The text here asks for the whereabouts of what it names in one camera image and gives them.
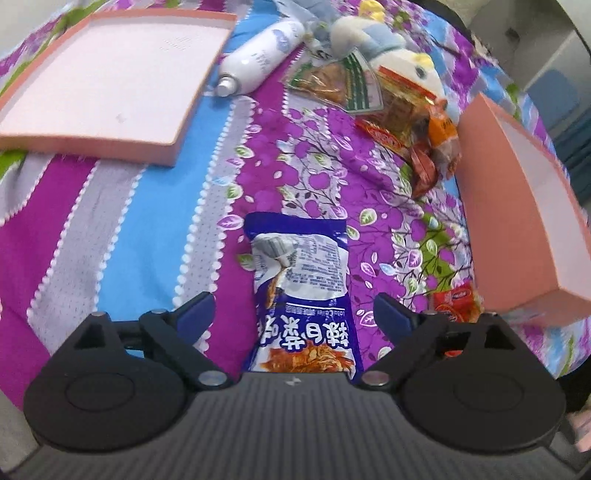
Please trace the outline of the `orange snack packet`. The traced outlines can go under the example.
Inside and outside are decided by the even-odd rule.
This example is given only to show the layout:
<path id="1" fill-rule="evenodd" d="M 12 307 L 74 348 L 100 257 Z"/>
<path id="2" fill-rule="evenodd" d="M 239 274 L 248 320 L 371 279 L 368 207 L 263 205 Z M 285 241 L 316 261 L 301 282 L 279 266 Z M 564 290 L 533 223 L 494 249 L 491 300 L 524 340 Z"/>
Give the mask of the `orange snack packet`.
<path id="1" fill-rule="evenodd" d="M 434 161 L 440 175 L 451 179 L 462 160 L 461 144 L 456 125 L 448 114 L 439 108 L 429 113 L 428 138 Z"/>

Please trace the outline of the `white blue plush toy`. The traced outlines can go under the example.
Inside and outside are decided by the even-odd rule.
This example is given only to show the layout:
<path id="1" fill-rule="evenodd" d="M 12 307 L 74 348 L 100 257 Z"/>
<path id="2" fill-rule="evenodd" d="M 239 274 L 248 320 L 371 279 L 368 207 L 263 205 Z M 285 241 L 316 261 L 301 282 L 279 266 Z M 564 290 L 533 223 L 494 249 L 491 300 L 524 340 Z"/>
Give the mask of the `white blue plush toy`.
<path id="1" fill-rule="evenodd" d="M 375 71 L 385 67 L 423 87 L 438 100 L 446 100 L 446 112 L 455 124 L 460 108 L 449 100 L 432 57 L 411 49 L 411 41 L 387 23 L 387 13 L 379 1 L 362 1 L 358 14 L 336 19 L 329 27 L 332 56 L 341 59 L 356 49 Z"/>

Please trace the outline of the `green white snack bag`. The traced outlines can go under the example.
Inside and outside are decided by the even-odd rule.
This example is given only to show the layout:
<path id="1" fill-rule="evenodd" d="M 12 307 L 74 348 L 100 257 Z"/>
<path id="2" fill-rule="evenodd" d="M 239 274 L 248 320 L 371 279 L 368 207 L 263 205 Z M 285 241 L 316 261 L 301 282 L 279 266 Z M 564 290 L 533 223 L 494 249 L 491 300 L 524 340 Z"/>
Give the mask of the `green white snack bag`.
<path id="1" fill-rule="evenodd" d="M 352 115 L 365 115 L 384 107 L 377 74 L 356 49 L 339 60 L 301 58 L 287 70 L 283 83 L 298 95 Z"/>

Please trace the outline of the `clear blue plastic bag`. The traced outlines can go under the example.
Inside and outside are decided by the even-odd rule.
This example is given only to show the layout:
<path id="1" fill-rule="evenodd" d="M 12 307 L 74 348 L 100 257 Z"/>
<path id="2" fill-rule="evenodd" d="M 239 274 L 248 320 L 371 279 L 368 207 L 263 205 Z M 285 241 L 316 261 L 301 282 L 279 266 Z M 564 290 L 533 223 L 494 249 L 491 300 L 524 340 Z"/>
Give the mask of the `clear blue plastic bag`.
<path id="1" fill-rule="evenodd" d="M 331 1 L 325 0 L 274 0 L 281 15 L 296 19 L 304 25 L 304 44 L 312 52 L 329 52 L 329 31 L 341 17 Z"/>

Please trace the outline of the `red foil snack packet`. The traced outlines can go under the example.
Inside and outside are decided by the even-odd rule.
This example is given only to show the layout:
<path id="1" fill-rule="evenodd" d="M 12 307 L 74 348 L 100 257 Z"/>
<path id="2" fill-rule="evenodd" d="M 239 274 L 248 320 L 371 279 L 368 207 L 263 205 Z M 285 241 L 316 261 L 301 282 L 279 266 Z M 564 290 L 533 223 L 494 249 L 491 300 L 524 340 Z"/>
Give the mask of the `red foil snack packet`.
<path id="1" fill-rule="evenodd" d="M 432 293 L 430 306 L 457 323 L 477 323 L 484 312 L 482 298 L 471 281 L 445 292 Z"/>

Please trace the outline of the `dark red snack packet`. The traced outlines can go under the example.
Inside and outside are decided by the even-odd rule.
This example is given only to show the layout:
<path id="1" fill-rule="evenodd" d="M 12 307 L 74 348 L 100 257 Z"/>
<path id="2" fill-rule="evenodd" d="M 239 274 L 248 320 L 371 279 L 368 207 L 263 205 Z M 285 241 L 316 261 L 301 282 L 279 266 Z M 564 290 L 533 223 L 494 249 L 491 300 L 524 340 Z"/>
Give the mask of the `dark red snack packet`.
<path id="1" fill-rule="evenodd" d="M 432 190 L 439 181 L 439 171 L 433 159 L 433 150 L 425 142 L 415 143 L 410 150 L 413 170 L 412 198 L 418 199 Z"/>

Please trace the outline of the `pink cardboard box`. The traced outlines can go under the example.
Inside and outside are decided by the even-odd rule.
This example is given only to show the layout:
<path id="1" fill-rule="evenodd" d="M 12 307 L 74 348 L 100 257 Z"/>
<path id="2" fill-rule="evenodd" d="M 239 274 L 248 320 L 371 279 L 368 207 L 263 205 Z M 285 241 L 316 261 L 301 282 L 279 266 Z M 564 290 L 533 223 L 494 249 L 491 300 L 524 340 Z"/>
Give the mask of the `pink cardboard box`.
<path id="1" fill-rule="evenodd" d="M 459 123 L 456 179 L 475 281 L 513 323 L 567 326 L 590 314 L 590 230 L 558 159 L 485 95 Z"/>

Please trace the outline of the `white spray bottle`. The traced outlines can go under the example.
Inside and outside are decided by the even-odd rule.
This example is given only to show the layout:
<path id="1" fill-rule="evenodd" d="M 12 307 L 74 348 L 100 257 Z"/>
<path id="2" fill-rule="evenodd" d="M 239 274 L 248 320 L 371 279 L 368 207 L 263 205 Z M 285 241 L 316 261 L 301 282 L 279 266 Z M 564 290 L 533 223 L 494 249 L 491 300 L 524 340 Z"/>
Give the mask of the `white spray bottle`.
<path id="1" fill-rule="evenodd" d="M 225 56 L 219 65 L 215 86 L 217 96 L 226 98 L 256 91 L 301 45 L 304 32 L 300 21 L 277 21 Z"/>

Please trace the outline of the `blue purple snack bag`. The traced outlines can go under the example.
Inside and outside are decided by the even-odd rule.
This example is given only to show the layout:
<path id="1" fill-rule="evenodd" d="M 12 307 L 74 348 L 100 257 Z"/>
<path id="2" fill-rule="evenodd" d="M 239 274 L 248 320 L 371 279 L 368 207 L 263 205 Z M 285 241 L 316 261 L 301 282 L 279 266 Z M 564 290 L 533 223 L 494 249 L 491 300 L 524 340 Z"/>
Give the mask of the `blue purple snack bag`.
<path id="1" fill-rule="evenodd" d="M 245 218 L 252 249 L 257 334 L 253 372 L 362 371 L 349 298 L 346 221 L 253 212 Z"/>

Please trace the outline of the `pink box lid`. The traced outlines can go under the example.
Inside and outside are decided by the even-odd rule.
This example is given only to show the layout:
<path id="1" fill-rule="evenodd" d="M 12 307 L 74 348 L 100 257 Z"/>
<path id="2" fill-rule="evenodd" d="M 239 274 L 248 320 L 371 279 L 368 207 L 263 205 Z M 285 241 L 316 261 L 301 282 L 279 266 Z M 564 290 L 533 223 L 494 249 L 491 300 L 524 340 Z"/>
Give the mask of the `pink box lid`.
<path id="1" fill-rule="evenodd" d="M 90 15 L 2 94 L 2 149 L 174 165 L 236 21 L 165 8 Z"/>

